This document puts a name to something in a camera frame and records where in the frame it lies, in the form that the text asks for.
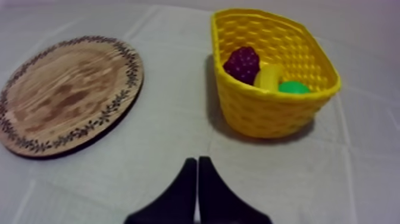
wood grain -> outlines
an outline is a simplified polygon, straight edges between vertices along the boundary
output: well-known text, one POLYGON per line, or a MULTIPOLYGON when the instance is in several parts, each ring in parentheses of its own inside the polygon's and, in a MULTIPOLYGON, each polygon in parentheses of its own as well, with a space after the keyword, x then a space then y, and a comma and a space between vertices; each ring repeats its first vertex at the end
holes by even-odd
POLYGON ((0 97, 0 141, 26 157, 71 150, 111 125, 143 82, 137 52, 114 38, 58 43, 18 68, 0 97))

toy fruit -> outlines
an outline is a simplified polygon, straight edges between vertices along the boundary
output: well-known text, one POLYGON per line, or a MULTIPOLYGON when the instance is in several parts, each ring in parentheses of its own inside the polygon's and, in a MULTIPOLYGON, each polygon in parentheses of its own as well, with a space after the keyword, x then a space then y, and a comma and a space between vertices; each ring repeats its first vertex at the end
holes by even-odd
POLYGON ((260 70, 260 58, 251 46, 243 46, 233 51, 224 64, 226 73, 235 79, 253 85, 260 70))
POLYGON ((290 94, 307 94, 310 92, 310 90, 301 82, 288 81, 279 85, 279 92, 287 92, 290 94))
POLYGON ((270 92, 278 91, 279 77, 283 75, 283 67, 277 64, 267 64, 262 67, 254 80, 254 86, 270 92))

purple grapes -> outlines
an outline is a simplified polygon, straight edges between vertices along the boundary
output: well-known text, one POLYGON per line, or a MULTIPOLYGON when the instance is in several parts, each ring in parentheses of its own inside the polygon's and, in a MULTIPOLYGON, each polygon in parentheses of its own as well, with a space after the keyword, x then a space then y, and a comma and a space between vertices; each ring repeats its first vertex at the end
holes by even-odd
POLYGON ((253 85, 260 70, 260 57, 251 46, 243 46, 230 54, 223 67, 235 79, 253 85))

basket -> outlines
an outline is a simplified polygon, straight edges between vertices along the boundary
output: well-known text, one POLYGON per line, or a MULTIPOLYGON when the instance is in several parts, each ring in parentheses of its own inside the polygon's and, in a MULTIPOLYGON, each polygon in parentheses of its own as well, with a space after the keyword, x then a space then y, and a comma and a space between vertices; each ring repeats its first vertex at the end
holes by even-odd
POLYGON ((301 24, 261 10, 228 9, 212 16, 212 46, 220 106, 236 131, 256 138, 290 135, 310 122, 340 89, 340 77, 301 24), (281 64, 282 81, 307 85, 308 94, 268 92, 242 83, 223 69, 232 51, 251 46, 260 64, 281 64))

basket rim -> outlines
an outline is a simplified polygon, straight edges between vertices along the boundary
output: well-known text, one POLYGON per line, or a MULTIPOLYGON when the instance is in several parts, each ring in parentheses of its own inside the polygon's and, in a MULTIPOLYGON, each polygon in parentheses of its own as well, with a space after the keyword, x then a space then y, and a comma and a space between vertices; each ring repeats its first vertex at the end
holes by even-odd
POLYGON ((219 72, 217 72, 216 75, 220 76, 225 80, 225 84, 230 86, 231 88, 235 89, 240 89, 241 93, 250 96, 250 97, 256 97, 258 99, 276 99, 280 101, 315 101, 315 100, 322 100, 325 98, 329 98, 332 95, 334 95, 337 91, 339 91, 341 87, 341 80, 340 76, 338 74, 338 71, 333 67, 331 64, 330 60, 326 56, 326 53, 323 51, 323 48, 319 45, 317 41, 315 41, 314 37, 312 34, 305 28, 300 23, 297 23, 293 20, 290 20, 286 17, 283 17, 281 15, 273 14, 273 13, 268 13, 263 10, 258 10, 258 9, 251 9, 251 8, 227 8, 224 10, 219 10, 216 11, 212 16, 211 16, 211 26, 212 26, 212 39, 213 39, 213 56, 214 56, 214 66, 218 69, 219 72), (225 72, 223 69, 222 63, 221 63, 221 58, 219 54, 219 44, 218 44, 218 31, 217 31, 217 22, 216 22, 216 17, 219 14, 222 13, 227 13, 229 11, 232 11, 234 13, 231 13, 229 15, 246 15, 246 16, 252 16, 249 15, 249 13, 253 13, 253 16, 262 16, 262 14, 267 15, 272 18, 274 21, 277 21, 279 23, 287 23, 289 25, 292 25, 294 29, 300 31, 303 35, 304 38, 309 42, 309 44, 313 45, 313 47, 318 48, 321 53, 324 54, 325 56, 325 61, 323 61, 323 66, 325 67, 330 67, 334 74, 336 75, 336 83, 329 89, 325 89, 320 92, 312 92, 312 93, 307 93, 307 94, 289 94, 289 93, 284 93, 284 92, 270 92, 265 89, 261 89, 252 85, 248 85, 245 83, 242 83, 241 81, 235 79, 231 75, 225 72))

